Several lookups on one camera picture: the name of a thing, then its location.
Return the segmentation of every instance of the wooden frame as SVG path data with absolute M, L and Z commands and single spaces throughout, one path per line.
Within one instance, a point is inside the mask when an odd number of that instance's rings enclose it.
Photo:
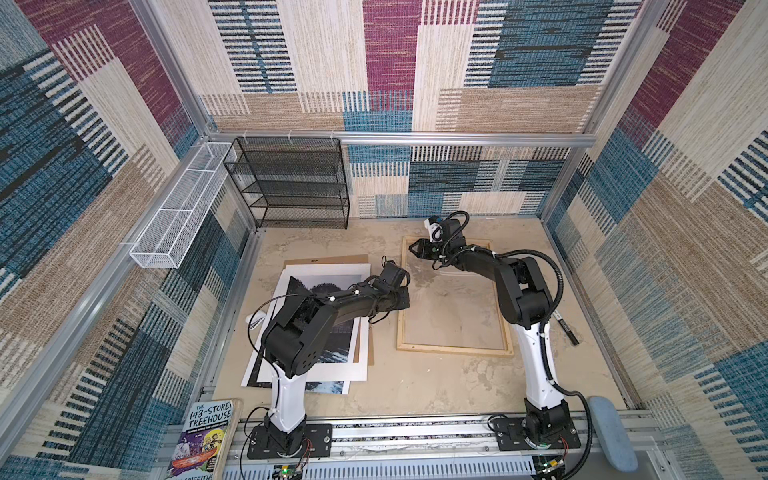
M 408 259 L 411 257 L 411 253 L 408 251 L 408 246 L 416 242 L 419 237 L 403 237 L 402 238 L 402 252 L 400 261 L 402 268 L 408 269 Z M 489 248 L 493 250 L 493 246 L 490 240 L 476 240 L 467 239 L 467 244 L 477 244 L 481 247 Z M 504 349 L 481 349 L 468 346 L 443 346 L 443 345 L 422 345 L 419 343 L 406 343 L 406 312 L 408 310 L 398 311 L 397 316 L 397 350 L 406 352 L 424 352 L 424 353 L 455 353 L 459 355 L 475 355 L 475 356 L 513 356 L 515 353 L 512 349 L 512 334 L 509 331 L 509 325 L 502 316 L 501 310 L 498 309 L 498 297 L 496 297 L 496 312 L 498 313 L 499 328 L 502 331 L 502 340 L 504 343 Z

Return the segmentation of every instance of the black mounting plate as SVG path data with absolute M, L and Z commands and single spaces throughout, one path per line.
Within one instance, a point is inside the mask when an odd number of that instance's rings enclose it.
M 333 425 L 330 423 L 312 423 L 306 426 L 304 429 L 304 436 L 312 442 L 312 451 L 310 452 L 310 458 L 322 458 L 331 456 L 331 439 L 333 438 Z M 266 427 L 257 426 L 250 431 L 250 437 L 252 439 L 258 439 L 267 435 Z M 272 439 L 267 439 L 266 448 L 259 447 L 258 442 L 253 440 L 248 441 L 248 453 L 246 456 L 249 460 L 264 460 L 266 458 L 286 458 L 281 457 L 277 452 L 279 447 L 277 443 Z M 287 458 L 301 458 L 306 451 L 306 442 L 303 442 L 299 447 L 299 451 L 294 455 Z
M 536 451 L 525 441 L 526 435 L 522 425 L 523 420 L 524 418 L 522 417 L 512 417 L 510 419 L 498 417 L 491 420 L 491 427 L 493 427 L 494 430 L 497 432 L 507 432 L 495 434 L 499 450 L 502 452 L 515 452 L 518 450 Z M 581 440 L 578 438 L 578 432 L 571 433 L 571 431 L 576 432 L 572 420 L 568 422 L 568 425 L 566 425 L 561 436 L 568 442 L 569 449 L 578 449 L 581 447 Z M 558 440 L 556 443 L 552 444 L 550 448 L 553 450 L 563 449 L 563 442 Z

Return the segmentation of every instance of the white mesh basket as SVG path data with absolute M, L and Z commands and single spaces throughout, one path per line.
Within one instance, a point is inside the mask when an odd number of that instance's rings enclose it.
M 141 268 L 181 265 L 227 178 L 225 158 L 237 159 L 228 143 L 208 142 L 197 152 L 131 248 L 131 258 Z

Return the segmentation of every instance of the book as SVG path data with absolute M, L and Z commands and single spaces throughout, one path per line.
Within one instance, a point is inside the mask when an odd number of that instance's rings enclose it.
M 165 478 L 220 480 L 241 406 L 239 399 L 195 402 L 184 421 Z

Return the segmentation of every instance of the patterned wall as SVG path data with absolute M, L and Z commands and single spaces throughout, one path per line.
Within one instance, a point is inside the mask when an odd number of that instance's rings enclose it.
M 768 478 L 768 2 L 672 0 L 548 221 L 688 478 Z
M 574 133 L 640 3 L 154 4 L 219 129 Z M 564 159 L 551 149 L 470 150 L 350 147 L 351 216 L 423 217 L 459 206 L 536 214 Z
M 127 1 L 0 0 L 0 401 L 196 133 Z
M 235 195 L 222 187 L 179 269 L 134 267 L 0 479 L 148 476 L 166 427 L 182 421 L 240 264 L 249 230 Z

